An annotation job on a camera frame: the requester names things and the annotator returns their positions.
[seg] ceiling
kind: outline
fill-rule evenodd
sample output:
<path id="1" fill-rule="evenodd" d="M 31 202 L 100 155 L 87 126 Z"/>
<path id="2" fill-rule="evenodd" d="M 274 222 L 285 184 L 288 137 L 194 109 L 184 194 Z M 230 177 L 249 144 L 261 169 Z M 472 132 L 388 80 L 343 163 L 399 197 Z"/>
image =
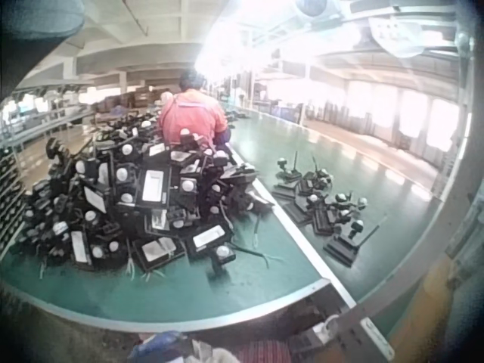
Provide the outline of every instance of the ceiling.
<path id="1" fill-rule="evenodd" d="M 454 44 L 459 12 L 450 0 L 328 0 L 323 15 L 309 19 L 291 0 L 85 0 L 85 25 L 46 57 L 26 79 L 62 78 L 64 61 L 76 59 L 80 79 L 96 85 L 128 73 L 129 82 L 170 83 L 192 67 L 214 24 L 237 25 L 244 46 L 274 50 L 312 33 L 330 39 L 342 24 L 356 23 L 358 46 L 345 51 L 323 46 L 313 65 L 342 79 L 385 82 L 454 98 L 458 57 Z M 412 58 L 396 58 L 371 37 L 368 18 L 393 17 L 441 34 Z"/>

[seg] assembly line table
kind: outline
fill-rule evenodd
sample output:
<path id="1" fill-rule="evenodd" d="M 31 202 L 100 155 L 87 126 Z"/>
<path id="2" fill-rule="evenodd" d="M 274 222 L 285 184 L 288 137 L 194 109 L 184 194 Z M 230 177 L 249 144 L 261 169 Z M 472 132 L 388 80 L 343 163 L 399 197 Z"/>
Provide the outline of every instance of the assembly line table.
<path id="1" fill-rule="evenodd" d="M 270 260 L 237 253 L 227 274 L 214 278 L 209 259 L 178 259 L 163 267 L 166 278 L 148 282 L 137 269 L 131 281 L 124 269 L 111 273 L 81 271 L 69 264 L 45 270 L 39 279 L 39 260 L 7 254 L 0 265 L 2 284 L 21 299 L 81 324 L 130 331 L 194 331 L 250 320 L 282 309 L 328 286 L 347 306 L 376 287 L 414 246 L 435 211 L 437 202 L 411 192 L 408 181 L 395 183 L 382 166 L 366 167 L 361 155 L 348 154 L 342 145 L 317 132 L 253 113 L 235 123 L 231 146 L 238 161 L 260 171 L 254 183 L 263 197 L 271 197 L 277 159 L 290 162 L 299 151 L 298 168 L 320 166 L 334 174 L 334 190 L 353 190 L 368 198 L 363 213 L 368 230 L 384 213 L 387 223 L 347 268 L 326 256 L 324 240 L 308 226 L 299 230 L 279 206 L 259 224 L 258 251 L 282 258 Z M 255 217 L 234 221 L 237 242 L 253 248 Z"/>

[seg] dark hair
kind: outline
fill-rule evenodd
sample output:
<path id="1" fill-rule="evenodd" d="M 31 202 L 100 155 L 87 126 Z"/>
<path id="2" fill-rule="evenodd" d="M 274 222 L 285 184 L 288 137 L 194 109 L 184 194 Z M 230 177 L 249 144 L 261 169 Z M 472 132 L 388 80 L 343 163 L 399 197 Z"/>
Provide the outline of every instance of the dark hair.
<path id="1" fill-rule="evenodd" d="M 185 92 L 187 89 L 200 89 L 203 87 L 205 83 L 205 77 L 202 74 L 198 73 L 195 69 L 189 69 L 183 71 L 180 76 L 180 89 L 182 92 Z"/>

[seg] green workbench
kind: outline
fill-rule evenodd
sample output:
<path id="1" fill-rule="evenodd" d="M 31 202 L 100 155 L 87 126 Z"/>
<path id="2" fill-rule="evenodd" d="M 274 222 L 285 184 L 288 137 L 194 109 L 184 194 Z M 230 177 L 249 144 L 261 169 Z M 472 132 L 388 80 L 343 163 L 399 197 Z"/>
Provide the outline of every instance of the green workbench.
<path id="1" fill-rule="evenodd" d="M 353 190 L 356 197 L 368 198 L 363 212 L 367 231 L 388 213 L 352 268 L 327 256 L 322 250 L 324 238 L 315 236 L 310 226 L 301 234 L 278 207 L 259 225 L 259 251 L 284 259 L 270 261 L 269 268 L 263 259 L 238 253 L 236 261 L 227 265 L 227 274 L 218 278 L 208 259 L 190 263 L 183 258 L 161 269 L 166 278 L 152 276 L 148 282 L 141 279 L 140 270 L 130 281 L 124 271 L 90 273 L 70 265 L 48 268 L 40 280 L 37 259 L 7 254 L 0 265 L 6 288 L 64 318 L 137 332 L 235 324 L 299 301 L 328 280 L 353 306 L 402 261 L 438 206 L 436 200 L 425 201 L 413 193 L 409 181 L 395 183 L 384 167 L 368 167 L 361 155 L 317 132 L 258 114 L 235 125 L 231 145 L 260 171 L 259 189 L 266 186 L 266 196 L 276 182 L 277 159 L 291 161 L 298 150 L 299 170 L 313 169 L 314 154 L 319 165 L 334 174 L 335 192 Z M 242 246 L 252 248 L 254 222 L 253 216 L 235 221 Z"/>

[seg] red fabric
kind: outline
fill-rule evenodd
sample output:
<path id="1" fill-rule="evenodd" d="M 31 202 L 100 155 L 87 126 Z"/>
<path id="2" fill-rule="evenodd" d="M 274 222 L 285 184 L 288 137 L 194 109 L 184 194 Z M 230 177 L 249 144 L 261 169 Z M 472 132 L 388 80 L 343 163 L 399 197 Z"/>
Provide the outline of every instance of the red fabric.
<path id="1" fill-rule="evenodd" d="M 253 342 L 236 354 L 240 363 L 290 363 L 287 345 L 275 340 Z"/>
<path id="2" fill-rule="evenodd" d="M 227 129 L 227 119 L 219 102 L 204 93 L 189 89 L 168 100 L 158 120 L 163 137 L 170 144 L 180 142 L 180 131 L 204 136 L 213 145 L 216 132 Z"/>

